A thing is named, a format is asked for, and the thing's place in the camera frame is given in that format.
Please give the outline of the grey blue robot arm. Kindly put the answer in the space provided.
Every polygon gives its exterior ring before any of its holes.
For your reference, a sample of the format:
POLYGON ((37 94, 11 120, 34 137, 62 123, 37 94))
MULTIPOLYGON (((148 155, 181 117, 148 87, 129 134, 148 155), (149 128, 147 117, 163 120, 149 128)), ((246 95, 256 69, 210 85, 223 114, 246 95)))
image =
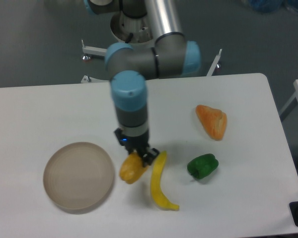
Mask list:
POLYGON ((146 81, 198 71, 199 46, 185 39, 172 0, 87 0, 84 4, 94 14, 120 12, 125 17, 120 26, 129 33, 127 39, 109 46, 104 56, 119 124, 115 135, 128 153, 137 153, 142 165, 148 166, 159 151, 149 145, 146 81), (133 20, 148 22, 152 47, 132 46, 136 37, 133 20))

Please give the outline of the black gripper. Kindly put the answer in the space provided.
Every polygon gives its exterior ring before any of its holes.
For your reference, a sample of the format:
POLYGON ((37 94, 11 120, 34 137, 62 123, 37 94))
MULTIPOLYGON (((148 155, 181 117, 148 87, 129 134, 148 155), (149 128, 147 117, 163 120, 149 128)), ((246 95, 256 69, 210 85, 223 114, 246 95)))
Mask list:
POLYGON ((137 154, 141 158, 142 166, 150 166, 153 161, 160 154, 160 151, 149 147, 149 131, 138 136, 127 136, 121 128, 117 128, 114 134, 121 146, 131 153, 136 150, 137 154))

